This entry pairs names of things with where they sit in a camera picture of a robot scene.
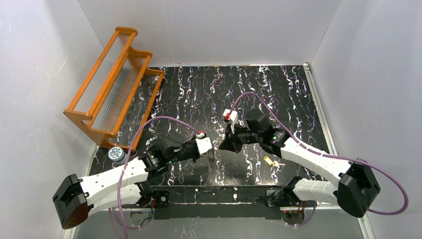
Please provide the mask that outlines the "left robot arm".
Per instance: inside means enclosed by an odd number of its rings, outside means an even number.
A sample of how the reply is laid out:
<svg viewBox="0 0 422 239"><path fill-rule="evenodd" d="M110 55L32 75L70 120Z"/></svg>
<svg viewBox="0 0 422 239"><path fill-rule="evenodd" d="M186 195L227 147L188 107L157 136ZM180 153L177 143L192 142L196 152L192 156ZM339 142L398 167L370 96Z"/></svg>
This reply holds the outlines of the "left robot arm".
<svg viewBox="0 0 422 239"><path fill-rule="evenodd" d="M129 161L127 166L81 178L76 174L67 176L52 197L61 227L76 227L96 212L119 204L148 205L153 192L147 180L167 172L171 163L197 161L210 151L213 144L209 137L193 137L183 142L170 135Z"/></svg>

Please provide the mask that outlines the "white keyring holder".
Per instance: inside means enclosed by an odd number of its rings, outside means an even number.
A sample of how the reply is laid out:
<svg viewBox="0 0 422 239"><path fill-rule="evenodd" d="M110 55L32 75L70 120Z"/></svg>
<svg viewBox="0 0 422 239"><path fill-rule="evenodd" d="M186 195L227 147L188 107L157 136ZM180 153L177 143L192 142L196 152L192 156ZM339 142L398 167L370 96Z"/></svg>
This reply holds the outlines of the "white keyring holder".
<svg viewBox="0 0 422 239"><path fill-rule="evenodd" d="M210 150L207 152L207 158L208 158L208 162L209 163L214 163L215 162L215 153L214 150Z"/></svg>

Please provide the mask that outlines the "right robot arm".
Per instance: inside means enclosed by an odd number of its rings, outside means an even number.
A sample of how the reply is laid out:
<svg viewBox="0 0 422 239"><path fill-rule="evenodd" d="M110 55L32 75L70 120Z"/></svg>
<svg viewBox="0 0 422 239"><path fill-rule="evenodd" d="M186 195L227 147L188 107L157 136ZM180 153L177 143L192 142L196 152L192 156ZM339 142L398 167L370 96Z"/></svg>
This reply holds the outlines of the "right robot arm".
<svg viewBox="0 0 422 239"><path fill-rule="evenodd" d="M245 144L258 144L281 159L302 165L324 178L308 180L296 176L280 191L263 197L272 203L295 205L304 201L318 201L340 206L348 214L361 218L380 193L379 183L364 160L346 162L294 139L285 129L274 127L259 110L246 115L247 126L237 122L237 112L226 109L227 123L220 150L239 153Z"/></svg>

